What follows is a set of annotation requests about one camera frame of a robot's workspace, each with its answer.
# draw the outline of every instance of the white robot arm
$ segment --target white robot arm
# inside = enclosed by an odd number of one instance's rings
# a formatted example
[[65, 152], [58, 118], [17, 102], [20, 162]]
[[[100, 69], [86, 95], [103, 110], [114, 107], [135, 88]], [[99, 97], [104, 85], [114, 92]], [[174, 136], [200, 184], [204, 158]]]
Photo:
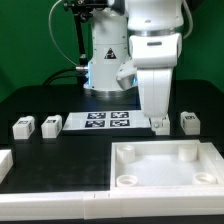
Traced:
[[[108, 4], [113, 8], [118, 1], [108, 0]], [[125, 1], [141, 109], [151, 119], [152, 128], [163, 125], [168, 111], [172, 72], [182, 50], [182, 36], [176, 32], [183, 26], [182, 4], [183, 0]], [[124, 79], [124, 71], [117, 79]]]

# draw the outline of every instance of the white block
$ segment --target white block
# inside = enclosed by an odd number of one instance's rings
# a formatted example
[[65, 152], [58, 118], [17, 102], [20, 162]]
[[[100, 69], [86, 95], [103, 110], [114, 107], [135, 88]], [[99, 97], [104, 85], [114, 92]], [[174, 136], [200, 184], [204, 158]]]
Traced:
[[28, 139], [35, 130], [34, 122], [31, 116], [21, 117], [13, 126], [14, 139]]
[[57, 138], [62, 129], [62, 117], [59, 115], [48, 117], [41, 125], [43, 138]]
[[195, 113], [181, 113], [180, 122], [186, 135], [200, 135], [201, 122]]
[[0, 150], [0, 184], [13, 165], [11, 150]]
[[170, 119], [168, 115], [163, 118], [151, 118], [151, 126], [156, 135], [170, 135]]

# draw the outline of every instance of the green wall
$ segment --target green wall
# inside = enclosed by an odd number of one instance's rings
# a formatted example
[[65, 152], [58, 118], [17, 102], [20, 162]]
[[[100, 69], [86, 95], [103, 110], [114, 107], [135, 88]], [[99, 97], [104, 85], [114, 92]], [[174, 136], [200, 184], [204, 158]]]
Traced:
[[[52, 73], [72, 66], [55, 49], [48, 32], [55, 2], [0, 0], [0, 101], [19, 87], [40, 85]], [[176, 77], [209, 80], [224, 91], [224, 1], [204, 0], [193, 17], [195, 29], [184, 42]], [[83, 28], [91, 54], [89, 24]], [[78, 62], [73, 17], [62, 5], [55, 11], [53, 30], [63, 51]]]

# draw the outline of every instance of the white paper with markers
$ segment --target white paper with markers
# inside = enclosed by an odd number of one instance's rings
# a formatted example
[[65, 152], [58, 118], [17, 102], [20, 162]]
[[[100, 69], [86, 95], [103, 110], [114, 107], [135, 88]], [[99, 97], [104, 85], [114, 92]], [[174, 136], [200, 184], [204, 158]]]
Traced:
[[64, 125], [64, 131], [115, 129], [115, 128], [150, 128], [150, 122], [140, 110], [100, 111], [89, 113], [70, 113]]

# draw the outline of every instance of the black table surface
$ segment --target black table surface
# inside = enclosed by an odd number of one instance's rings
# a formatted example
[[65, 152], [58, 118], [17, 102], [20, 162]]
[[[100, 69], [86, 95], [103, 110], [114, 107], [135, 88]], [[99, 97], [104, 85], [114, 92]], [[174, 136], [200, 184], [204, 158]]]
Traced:
[[[12, 149], [14, 160], [13, 168], [0, 185], [0, 194], [109, 190], [112, 142], [199, 139], [212, 142], [224, 155], [224, 94], [211, 83], [200, 80], [172, 83], [168, 112], [170, 136], [155, 136], [149, 128], [62, 131], [54, 140], [44, 140], [41, 136], [41, 124], [48, 116], [59, 114], [64, 123], [69, 112], [138, 109], [136, 95], [100, 99], [85, 96], [75, 85], [16, 90], [0, 104], [0, 149]], [[183, 111], [197, 114], [201, 120], [200, 136], [184, 134], [180, 127]], [[15, 141], [12, 126], [23, 116], [34, 116], [36, 129], [29, 140]], [[52, 223], [223, 223], [223, 218], [222, 215], [182, 216]]]

